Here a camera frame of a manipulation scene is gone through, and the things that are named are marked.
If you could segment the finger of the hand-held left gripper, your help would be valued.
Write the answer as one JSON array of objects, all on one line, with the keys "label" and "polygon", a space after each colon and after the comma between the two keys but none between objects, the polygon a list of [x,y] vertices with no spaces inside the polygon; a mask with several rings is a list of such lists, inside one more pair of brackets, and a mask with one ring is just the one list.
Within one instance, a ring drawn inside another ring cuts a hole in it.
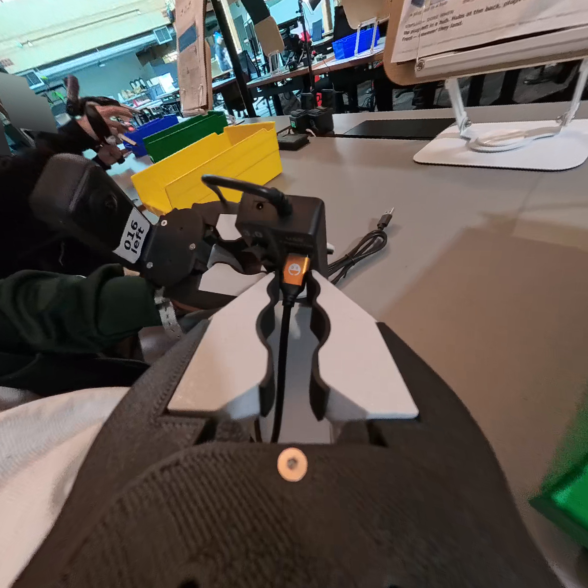
[{"label": "finger of the hand-held left gripper", "polygon": [[218,216],[215,225],[217,241],[221,243],[233,243],[243,237],[236,227],[236,214],[222,213]]},{"label": "finger of the hand-held left gripper", "polygon": [[260,281],[275,279],[252,251],[213,246],[198,283],[198,300],[234,299]]}]

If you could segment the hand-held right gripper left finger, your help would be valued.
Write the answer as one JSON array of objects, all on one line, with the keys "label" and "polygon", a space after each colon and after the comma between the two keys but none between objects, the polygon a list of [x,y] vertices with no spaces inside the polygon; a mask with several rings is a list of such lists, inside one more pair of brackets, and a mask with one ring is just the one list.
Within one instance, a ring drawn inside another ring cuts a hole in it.
[{"label": "hand-held right gripper left finger", "polygon": [[168,403],[170,414],[231,420],[269,414],[275,380],[268,338],[277,298],[278,277],[268,274],[210,318]]}]

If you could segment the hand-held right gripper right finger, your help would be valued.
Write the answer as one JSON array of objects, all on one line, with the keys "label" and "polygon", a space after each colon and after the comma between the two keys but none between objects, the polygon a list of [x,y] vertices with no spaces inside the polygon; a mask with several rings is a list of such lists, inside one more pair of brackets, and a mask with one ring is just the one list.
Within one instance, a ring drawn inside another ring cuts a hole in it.
[{"label": "hand-held right gripper right finger", "polygon": [[306,290],[318,342],[309,384],[315,418],[331,424],[416,418],[419,410],[374,317],[315,270]]}]

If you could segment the yellow bin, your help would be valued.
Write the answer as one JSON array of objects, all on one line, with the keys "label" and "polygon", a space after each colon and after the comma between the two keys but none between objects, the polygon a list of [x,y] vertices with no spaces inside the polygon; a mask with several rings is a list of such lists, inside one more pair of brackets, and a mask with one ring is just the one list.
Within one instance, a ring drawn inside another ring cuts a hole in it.
[{"label": "yellow bin", "polygon": [[159,217],[216,201],[203,175],[266,185],[282,171],[275,122],[270,121],[228,126],[135,173],[131,181],[145,208]]}]

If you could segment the tall black USB hub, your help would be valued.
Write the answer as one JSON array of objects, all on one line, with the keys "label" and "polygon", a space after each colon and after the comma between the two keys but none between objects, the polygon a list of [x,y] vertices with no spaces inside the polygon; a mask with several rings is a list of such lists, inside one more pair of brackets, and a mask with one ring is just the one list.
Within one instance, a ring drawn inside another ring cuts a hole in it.
[{"label": "tall black USB hub", "polygon": [[325,204],[309,196],[288,199],[292,212],[282,217],[266,198],[244,192],[236,229],[267,271],[283,268],[288,254],[301,254],[310,259],[312,270],[327,277]]}]

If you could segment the green bin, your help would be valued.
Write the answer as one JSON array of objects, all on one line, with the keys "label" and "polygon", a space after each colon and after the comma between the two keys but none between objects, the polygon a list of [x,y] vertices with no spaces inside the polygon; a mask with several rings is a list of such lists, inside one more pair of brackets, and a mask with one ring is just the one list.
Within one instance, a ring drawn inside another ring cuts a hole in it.
[{"label": "green bin", "polygon": [[200,141],[210,134],[222,134],[228,125],[224,112],[209,111],[144,138],[146,151],[155,164]]},{"label": "green bin", "polygon": [[587,548],[587,405],[578,409],[528,503]]}]

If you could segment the person's left forearm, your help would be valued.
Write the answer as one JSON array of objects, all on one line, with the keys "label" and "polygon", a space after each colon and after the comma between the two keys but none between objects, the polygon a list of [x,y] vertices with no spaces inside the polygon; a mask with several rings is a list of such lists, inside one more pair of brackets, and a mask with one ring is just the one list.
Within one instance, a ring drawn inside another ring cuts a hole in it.
[{"label": "person's left forearm", "polygon": [[155,288],[118,264],[87,277],[22,270],[1,279],[1,386],[41,397],[132,386],[149,365],[111,356],[161,326]]}]

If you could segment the black desk mat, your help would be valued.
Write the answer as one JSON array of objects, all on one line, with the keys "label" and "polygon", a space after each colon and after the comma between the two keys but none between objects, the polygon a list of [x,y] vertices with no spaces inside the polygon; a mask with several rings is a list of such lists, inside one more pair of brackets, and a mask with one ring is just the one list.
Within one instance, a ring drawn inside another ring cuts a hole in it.
[{"label": "black desk mat", "polygon": [[453,118],[368,120],[342,134],[350,138],[431,141],[455,124]]}]

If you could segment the grey mesh watch band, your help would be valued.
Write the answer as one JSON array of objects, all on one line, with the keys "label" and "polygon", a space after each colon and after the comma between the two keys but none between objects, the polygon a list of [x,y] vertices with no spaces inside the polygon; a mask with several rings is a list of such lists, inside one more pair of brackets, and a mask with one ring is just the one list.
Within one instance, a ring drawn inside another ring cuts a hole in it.
[{"label": "grey mesh watch band", "polygon": [[168,338],[174,342],[183,336],[172,300],[165,295],[165,288],[157,289],[153,298],[160,322]]}]

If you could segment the blue bin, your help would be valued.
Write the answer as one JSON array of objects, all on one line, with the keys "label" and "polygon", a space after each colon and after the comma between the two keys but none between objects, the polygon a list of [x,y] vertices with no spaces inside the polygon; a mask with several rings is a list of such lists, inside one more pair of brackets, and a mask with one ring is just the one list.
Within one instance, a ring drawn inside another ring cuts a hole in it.
[{"label": "blue bin", "polygon": [[378,26],[370,26],[353,31],[340,38],[333,38],[332,49],[337,60],[348,59],[376,48],[380,39]]},{"label": "blue bin", "polygon": [[136,158],[147,156],[148,152],[146,150],[145,139],[160,131],[175,126],[178,122],[177,115],[165,115],[163,118],[151,120],[150,122],[127,132],[125,136],[131,140],[131,143],[126,139],[123,139],[123,145],[127,150],[131,151]]}]

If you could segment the black pole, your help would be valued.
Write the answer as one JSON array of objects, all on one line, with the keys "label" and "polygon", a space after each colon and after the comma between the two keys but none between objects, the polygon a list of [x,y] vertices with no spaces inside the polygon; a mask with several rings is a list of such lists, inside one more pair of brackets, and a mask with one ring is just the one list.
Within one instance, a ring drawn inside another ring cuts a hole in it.
[{"label": "black pole", "polygon": [[230,16],[228,10],[228,3],[226,1],[211,1],[210,3],[215,12],[217,23],[229,54],[229,58],[233,69],[233,75],[238,85],[239,93],[241,99],[243,100],[246,112],[250,118],[257,118],[258,115],[255,112],[254,103],[252,101],[251,94],[249,93],[249,90],[247,88],[247,82],[245,80],[243,70],[240,66],[238,51],[233,39],[232,30],[228,18],[228,16]]}]

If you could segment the brown cardboard board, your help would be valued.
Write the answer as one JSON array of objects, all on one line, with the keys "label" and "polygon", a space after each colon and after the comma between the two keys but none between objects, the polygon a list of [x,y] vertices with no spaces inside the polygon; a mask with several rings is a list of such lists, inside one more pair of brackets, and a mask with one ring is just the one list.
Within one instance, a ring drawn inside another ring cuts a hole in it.
[{"label": "brown cardboard board", "polygon": [[212,67],[205,38],[206,1],[176,1],[175,31],[182,116],[190,118],[212,109]]}]

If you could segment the wooden background table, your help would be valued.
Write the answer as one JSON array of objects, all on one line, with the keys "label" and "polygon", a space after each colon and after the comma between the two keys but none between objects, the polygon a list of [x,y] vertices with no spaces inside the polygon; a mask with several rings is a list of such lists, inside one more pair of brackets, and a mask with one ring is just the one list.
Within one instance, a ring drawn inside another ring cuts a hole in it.
[{"label": "wooden background table", "polygon": [[316,60],[311,67],[312,72],[302,67],[295,70],[280,68],[272,75],[248,82],[247,88],[254,99],[269,99],[278,116],[300,108],[302,94],[310,92],[312,83],[320,88],[326,86],[327,89],[342,92],[339,100],[343,101],[344,113],[374,111],[373,81],[384,76],[384,40],[382,38],[373,51],[366,50],[346,59],[328,55],[325,59]]}]

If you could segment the person's light pants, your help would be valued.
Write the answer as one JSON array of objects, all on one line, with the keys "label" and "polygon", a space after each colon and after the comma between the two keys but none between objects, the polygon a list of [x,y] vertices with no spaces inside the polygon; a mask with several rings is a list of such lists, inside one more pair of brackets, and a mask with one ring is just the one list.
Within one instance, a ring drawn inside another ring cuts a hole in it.
[{"label": "person's light pants", "polygon": [[11,587],[47,537],[128,390],[83,389],[1,412],[1,587]]}]

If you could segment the white board stand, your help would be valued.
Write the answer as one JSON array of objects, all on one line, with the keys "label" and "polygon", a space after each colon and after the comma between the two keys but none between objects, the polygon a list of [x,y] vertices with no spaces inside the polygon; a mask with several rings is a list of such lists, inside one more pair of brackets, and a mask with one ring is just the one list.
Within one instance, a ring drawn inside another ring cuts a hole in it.
[{"label": "white board stand", "polygon": [[587,161],[587,120],[577,119],[587,82],[587,58],[567,111],[553,121],[472,123],[456,77],[445,80],[456,123],[418,151],[421,165],[559,172]]}]

